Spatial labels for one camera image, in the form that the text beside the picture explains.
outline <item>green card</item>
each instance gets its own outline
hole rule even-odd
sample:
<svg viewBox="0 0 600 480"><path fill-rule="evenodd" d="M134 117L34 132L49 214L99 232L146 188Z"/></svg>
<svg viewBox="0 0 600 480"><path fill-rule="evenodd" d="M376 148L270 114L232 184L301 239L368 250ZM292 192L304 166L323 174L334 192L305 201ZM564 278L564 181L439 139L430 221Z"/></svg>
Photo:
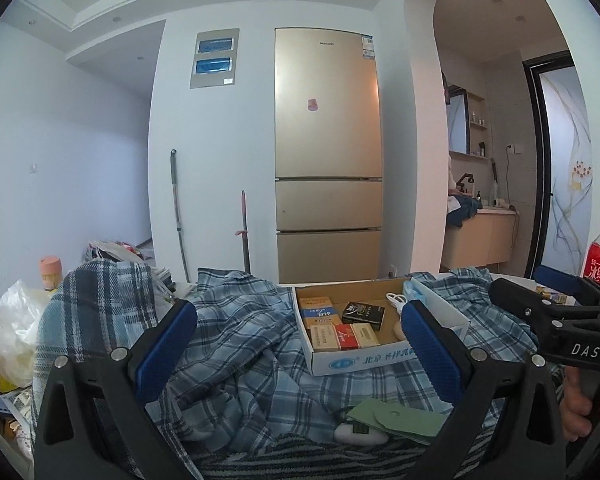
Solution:
<svg viewBox="0 0 600 480"><path fill-rule="evenodd" d="M390 433L429 445L446 421L446 415L417 410L394 402L365 399L347 413L347 418Z"/></svg>

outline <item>gold refrigerator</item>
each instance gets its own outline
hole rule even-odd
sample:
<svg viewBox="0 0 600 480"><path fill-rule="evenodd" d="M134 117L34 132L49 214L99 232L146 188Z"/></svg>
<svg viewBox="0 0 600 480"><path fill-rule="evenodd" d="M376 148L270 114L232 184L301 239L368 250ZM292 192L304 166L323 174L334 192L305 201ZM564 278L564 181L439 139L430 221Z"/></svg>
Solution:
<svg viewBox="0 0 600 480"><path fill-rule="evenodd" d="M276 30L280 283L378 277L382 145L372 38Z"/></svg>

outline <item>red box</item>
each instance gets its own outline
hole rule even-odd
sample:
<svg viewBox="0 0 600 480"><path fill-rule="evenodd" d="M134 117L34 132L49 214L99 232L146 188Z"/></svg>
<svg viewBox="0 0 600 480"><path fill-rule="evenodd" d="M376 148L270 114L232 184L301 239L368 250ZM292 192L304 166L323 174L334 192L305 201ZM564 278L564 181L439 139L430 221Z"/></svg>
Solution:
<svg viewBox="0 0 600 480"><path fill-rule="evenodd" d="M359 348L358 340L351 325L340 324L333 327L336 329L340 350L357 350Z"/></svg>

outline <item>hand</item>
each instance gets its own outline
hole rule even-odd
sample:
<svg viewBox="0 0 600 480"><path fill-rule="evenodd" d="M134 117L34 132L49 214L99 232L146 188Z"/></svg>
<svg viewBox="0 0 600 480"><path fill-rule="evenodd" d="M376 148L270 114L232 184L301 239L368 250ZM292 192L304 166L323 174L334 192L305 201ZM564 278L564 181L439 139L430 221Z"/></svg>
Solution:
<svg viewBox="0 0 600 480"><path fill-rule="evenodd" d="M591 412L592 403L580 390L580 369L564 367L564 398L560 403L562 432L565 439L575 442L591 433L591 423L585 418Z"/></svg>

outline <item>plaid blanket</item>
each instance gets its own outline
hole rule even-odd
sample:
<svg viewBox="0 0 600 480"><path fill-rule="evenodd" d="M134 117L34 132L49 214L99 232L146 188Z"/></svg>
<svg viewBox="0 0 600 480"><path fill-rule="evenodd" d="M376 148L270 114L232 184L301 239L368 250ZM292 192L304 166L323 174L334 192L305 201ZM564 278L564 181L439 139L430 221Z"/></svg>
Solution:
<svg viewBox="0 0 600 480"><path fill-rule="evenodd" d="M528 328L494 307L487 271L435 280L416 274L471 319L465 343L521 360L535 349ZM40 322L34 421L60 354L129 347L157 324L148 266L95 260L69 273ZM403 478L423 449L394 440L382 449L333 443L342 413L363 399L448 413L418 360L314 377L302 353L291 292L239 271L200 269L198 328L160 398L146 410L195 478ZM462 472L477 464L496 423L493 403ZM102 410L107 428L106 410ZM116 460L138 474L122 444Z"/></svg>

